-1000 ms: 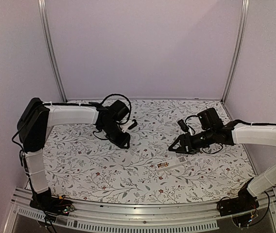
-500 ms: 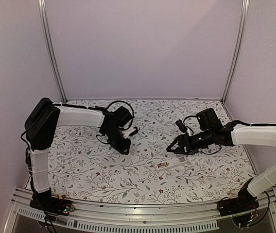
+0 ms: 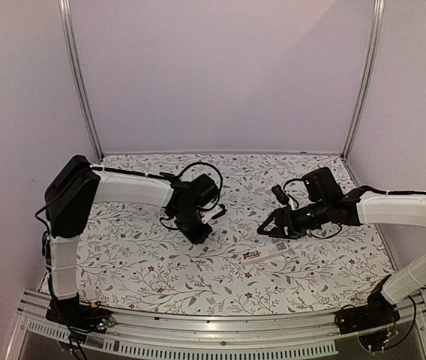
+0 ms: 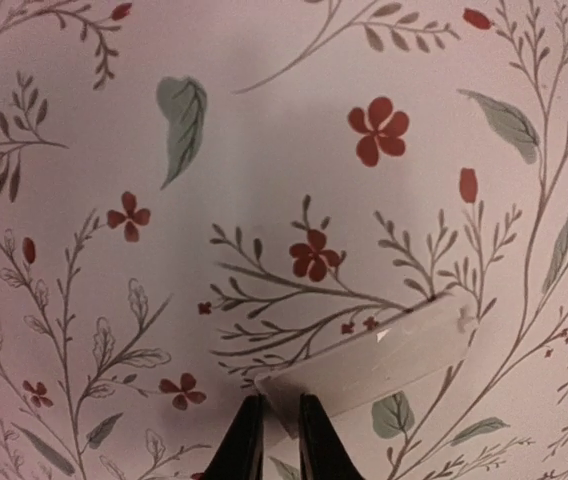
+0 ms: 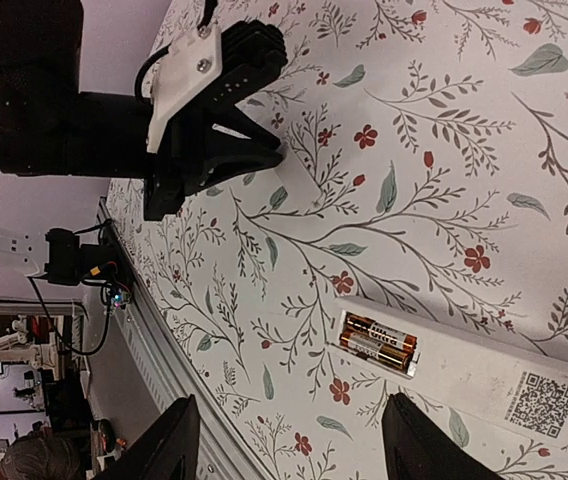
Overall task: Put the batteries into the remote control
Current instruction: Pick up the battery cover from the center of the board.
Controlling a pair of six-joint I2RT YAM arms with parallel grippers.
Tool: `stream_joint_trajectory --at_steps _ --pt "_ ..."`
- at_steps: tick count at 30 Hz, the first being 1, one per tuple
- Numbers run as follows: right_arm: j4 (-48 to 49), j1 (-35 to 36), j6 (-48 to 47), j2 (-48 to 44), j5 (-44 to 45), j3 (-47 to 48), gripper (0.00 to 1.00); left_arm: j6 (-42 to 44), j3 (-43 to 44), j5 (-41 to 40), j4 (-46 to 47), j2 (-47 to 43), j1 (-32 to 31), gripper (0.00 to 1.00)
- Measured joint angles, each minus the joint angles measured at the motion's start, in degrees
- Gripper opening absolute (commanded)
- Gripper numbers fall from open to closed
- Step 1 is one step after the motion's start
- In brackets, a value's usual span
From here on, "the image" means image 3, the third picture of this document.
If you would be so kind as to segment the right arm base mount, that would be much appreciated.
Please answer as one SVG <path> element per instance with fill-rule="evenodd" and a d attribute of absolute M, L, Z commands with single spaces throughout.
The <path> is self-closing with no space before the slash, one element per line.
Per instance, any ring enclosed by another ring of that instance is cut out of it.
<path fill-rule="evenodd" d="M 381 294 L 378 284 L 362 306 L 347 305 L 335 313 L 334 323 L 341 335 L 395 323 L 400 319 L 398 308 L 390 304 Z"/>

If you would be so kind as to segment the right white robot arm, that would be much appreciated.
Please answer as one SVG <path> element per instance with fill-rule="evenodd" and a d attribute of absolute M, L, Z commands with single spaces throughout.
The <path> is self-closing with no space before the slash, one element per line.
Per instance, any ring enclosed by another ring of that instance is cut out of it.
<path fill-rule="evenodd" d="M 344 193 L 328 167 L 315 169 L 301 177 L 310 204 L 293 208 L 279 185 L 271 191 L 281 207 L 258 227 L 262 236 L 300 239 L 310 230 L 333 223 L 360 227 L 370 224 L 398 224 L 426 228 L 426 190 L 378 190 L 364 185 Z M 369 296 L 361 310 L 361 321 L 378 326 L 395 305 L 426 287 L 426 254 L 386 278 Z"/>

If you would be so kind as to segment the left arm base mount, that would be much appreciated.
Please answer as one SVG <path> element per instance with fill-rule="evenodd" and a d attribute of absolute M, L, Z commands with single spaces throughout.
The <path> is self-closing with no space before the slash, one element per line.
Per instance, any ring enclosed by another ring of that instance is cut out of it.
<path fill-rule="evenodd" d="M 78 294 L 65 300 L 52 295 L 46 319 L 84 333 L 105 333 L 116 324 L 112 312 L 103 308 L 100 301 L 83 304 Z"/>

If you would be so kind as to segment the white remote control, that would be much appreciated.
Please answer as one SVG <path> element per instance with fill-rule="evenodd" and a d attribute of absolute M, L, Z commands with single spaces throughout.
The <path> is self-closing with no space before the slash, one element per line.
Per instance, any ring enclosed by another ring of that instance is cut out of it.
<path fill-rule="evenodd" d="M 240 259 L 241 264 L 246 265 L 246 264 L 255 263 L 255 262 L 263 261 L 263 260 L 269 260 L 271 258 L 278 257 L 280 255 L 287 253 L 289 250 L 290 250 L 289 244 L 287 242 L 282 241 L 282 242 L 277 242 L 274 244 L 267 245 L 265 247 L 258 248 L 256 250 L 246 251 L 246 252 L 255 252 L 255 251 L 260 252 L 260 256 L 257 257 L 256 259 L 243 260 L 243 254 L 246 252 L 241 253 L 238 256 L 238 258 Z"/>

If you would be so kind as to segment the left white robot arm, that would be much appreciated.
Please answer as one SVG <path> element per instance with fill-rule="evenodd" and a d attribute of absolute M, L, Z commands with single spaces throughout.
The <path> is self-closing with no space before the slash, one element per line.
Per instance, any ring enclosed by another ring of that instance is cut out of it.
<path fill-rule="evenodd" d="M 167 219 L 191 244 L 202 244 L 212 233 L 210 222 L 226 214 L 220 197 L 222 181 L 206 174 L 190 181 L 181 175 L 158 175 L 114 169 L 73 156 L 44 194 L 34 217 L 46 228 L 42 254 L 49 273 L 49 293 L 56 314 L 69 326 L 85 317 L 77 290 L 77 245 L 98 203 L 132 203 L 164 209 Z"/>

